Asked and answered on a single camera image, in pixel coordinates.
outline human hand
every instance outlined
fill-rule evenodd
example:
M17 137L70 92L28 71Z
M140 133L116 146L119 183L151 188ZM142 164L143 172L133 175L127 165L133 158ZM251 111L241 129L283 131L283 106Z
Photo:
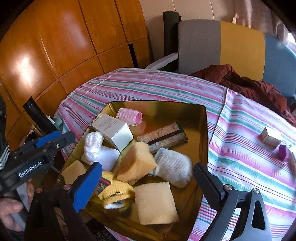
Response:
M34 187L31 183L31 180L27 182L27 195L29 197L28 205L31 206L31 202L34 196ZM22 231L19 225L14 221L10 214L18 213L24 208L24 205L14 199L11 198L2 198L0 199L0 219L2 220L3 224L6 228L20 232Z

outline small cardboard box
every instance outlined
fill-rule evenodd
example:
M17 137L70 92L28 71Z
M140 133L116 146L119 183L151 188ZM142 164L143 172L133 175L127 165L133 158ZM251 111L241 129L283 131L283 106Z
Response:
M274 147L277 147L281 144L283 137L281 133L277 130L274 130L270 127L265 127L263 132L261 133L262 141Z
M106 114L103 114L95 120L92 123L92 127L101 132L104 139L120 152L123 151L133 139L133 134L126 122Z

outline maroon cloth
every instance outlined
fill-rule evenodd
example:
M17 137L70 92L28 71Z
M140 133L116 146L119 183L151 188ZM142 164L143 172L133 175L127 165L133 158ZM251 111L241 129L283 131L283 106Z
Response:
M190 74L210 82L223 85L243 96L264 105L283 117L292 126L296 118L287 107L287 99L272 85L265 81L255 81L240 77L229 64L211 65L203 70Z

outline curtain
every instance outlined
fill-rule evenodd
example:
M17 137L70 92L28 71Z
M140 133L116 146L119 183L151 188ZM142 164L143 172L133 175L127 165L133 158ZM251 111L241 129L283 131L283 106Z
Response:
M233 0L235 17L233 23L259 30L274 38L288 42L289 31L261 0Z

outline black tube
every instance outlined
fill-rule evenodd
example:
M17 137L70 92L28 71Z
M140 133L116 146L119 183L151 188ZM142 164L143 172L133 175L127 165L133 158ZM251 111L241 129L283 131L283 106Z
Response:
M164 30L164 56L178 52L180 14L178 12L167 11L163 13ZM170 62L163 70L174 72L178 69L178 60Z
M50 134L57 131L56 127L50 122L46 115L42 112L34 99L30 97L28 101L23 105L25 111L31 117L31 119L39 126L39 128L46 134Z

